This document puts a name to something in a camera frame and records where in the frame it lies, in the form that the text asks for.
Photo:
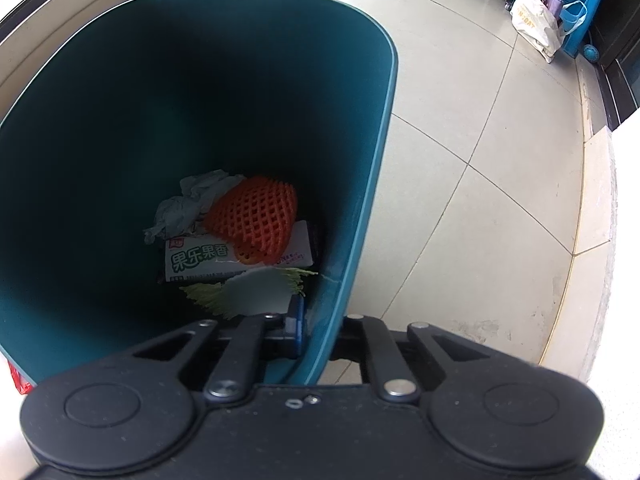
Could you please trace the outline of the orange foam fruit net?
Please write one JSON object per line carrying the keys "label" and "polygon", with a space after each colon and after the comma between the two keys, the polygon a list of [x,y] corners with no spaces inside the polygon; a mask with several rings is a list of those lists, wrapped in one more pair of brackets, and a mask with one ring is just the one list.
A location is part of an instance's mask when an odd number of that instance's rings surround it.
{"label": "orange foam fruit net", "polygon": [[276,264],[291,239],[297,195],[292,184],[242,180],[207,211],[204,230],[228,242],[246,263]]}

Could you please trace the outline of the white tissue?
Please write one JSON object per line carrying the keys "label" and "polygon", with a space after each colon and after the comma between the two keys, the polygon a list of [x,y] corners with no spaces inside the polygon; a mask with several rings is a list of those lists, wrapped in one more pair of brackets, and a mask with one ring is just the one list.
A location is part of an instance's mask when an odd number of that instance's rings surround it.
{"label": "white tissue", "polygon": [[213,204],[244,180],[240,174],[232,176],[224,170],[181,179],[181,194],[160,202],[154,224],[143,231],[145,244],[198,232]]}

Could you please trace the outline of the small blue ball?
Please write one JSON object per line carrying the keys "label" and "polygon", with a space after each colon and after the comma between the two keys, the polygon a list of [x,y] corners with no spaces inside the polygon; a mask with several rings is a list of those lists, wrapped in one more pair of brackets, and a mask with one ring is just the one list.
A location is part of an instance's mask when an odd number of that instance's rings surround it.
{"label": "small blue ball", "polygon": [[582,55],[590,63],[597,63],[600,58],[599,50],[592,44],[585,44],[582,48]]}

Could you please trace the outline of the dark teal trash bin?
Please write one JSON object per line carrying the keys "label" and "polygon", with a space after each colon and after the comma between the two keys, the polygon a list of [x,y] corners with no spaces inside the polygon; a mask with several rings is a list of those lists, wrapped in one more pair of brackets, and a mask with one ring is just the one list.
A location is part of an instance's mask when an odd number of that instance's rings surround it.
{"label": "dark teal trash bin", "polygon": [[312,384],[355,281],[398,54],[333,0],[130,0],[52,55],[1,124],[1,350],[32,384],[197,321],[143,232],[181,179],[291,183],[316,275]]}

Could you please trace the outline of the white green snack box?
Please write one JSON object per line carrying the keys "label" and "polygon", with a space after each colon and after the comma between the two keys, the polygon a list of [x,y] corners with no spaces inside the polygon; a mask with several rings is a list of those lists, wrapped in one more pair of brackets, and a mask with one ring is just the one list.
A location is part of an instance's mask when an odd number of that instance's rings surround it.
{"label": "white green snack box", "polygon": [[[307,269],[313,264],[307,222],[296,222],[282,258],[271,266]],[[175,237],[165,245],[168,282],[222,280],[261,266],[268,263],[242,256],[230,243],[209,234]]]}

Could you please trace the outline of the white tote bag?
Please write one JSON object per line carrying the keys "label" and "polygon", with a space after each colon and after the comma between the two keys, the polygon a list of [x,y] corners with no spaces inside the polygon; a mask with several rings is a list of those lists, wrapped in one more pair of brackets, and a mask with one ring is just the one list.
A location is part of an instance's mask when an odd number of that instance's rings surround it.
{"label": "white tote bag", "polygon": [[516,32],[551,64],[565,38],[585,23],[588,8],[580,0],[514,0],[510,14]]}

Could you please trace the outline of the red mesh item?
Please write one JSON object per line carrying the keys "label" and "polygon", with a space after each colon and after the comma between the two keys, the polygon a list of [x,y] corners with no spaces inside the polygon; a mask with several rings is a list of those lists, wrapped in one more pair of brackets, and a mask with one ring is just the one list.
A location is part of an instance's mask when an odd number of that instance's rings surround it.
{"label": "red mesh item", "polygon": [[21,375],[18,369],[11,362],[9,362],[8,365],[15,389],[22,396],[27,396],[32,392],[32,384]]}

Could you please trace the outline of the white green paper wrapper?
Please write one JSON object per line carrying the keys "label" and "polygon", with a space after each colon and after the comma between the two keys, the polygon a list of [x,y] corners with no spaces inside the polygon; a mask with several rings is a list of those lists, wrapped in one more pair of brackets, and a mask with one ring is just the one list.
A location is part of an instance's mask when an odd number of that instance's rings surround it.
{"label": "white green paper wrapper", "polygon": [[285,314],[294,297],[304,296],[304,279],[316,272],[299,268],[262,266],[220,283],[195,283],[181,290],[213,316]]}

